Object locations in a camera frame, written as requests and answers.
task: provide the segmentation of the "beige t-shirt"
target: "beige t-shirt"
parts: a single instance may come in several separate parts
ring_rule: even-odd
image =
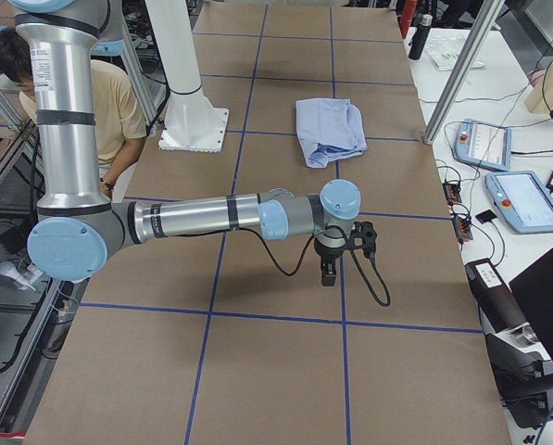
[[[146,136],[145,120],[128,75],[110,63],[91,61],[95,141],[99,164],[110,164],[126,139]],[[37,105],[24,93],[20,103],[35,121]]]

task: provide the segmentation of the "robotic arm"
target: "robotic arm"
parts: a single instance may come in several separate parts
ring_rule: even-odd
[[[28,241],[31,259],[41,270],[79,281],[100,270],[121,248],[153,237],[257,225],[266,239],[316,236],[325,286],[333,285],[335,261],[345,249],[362,248],[365,256],[374,255],[372,226],[354,223],[360,192],[345,180],[333,180],[318,195],[304,197],[272,191],[150,207],[141,202],[112,205],[99,191],[90,51],[100,39],[118,39],[120,1],[10,2],[18,10],[17,31],[31,49],[44,153],[46,193],[37,205],[40,222]],[[185,2],[177,3],[187,20]],[[359,245],[355,238],[361,238]]]

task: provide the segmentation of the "tablet device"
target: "tablet device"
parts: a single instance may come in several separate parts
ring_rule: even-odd
[[[488,173],[488,193],[517,234],[553,232],[553,199],[534,172]]]
[[[458,161],[465,164],[494,172],[508,172],[510,140],[510,128],[466,119],[459,126],[453,153]]]

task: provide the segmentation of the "blue cloth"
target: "blue cloth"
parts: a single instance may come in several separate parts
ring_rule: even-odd
[[[362,155],[367,149],[360,110],[349,99],[297,100],[296,135],[312,168]]]

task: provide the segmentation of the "black monitor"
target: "black monitor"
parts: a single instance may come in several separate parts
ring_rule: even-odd
[[[553,361],[553,248],[516,276],[509,286]]]

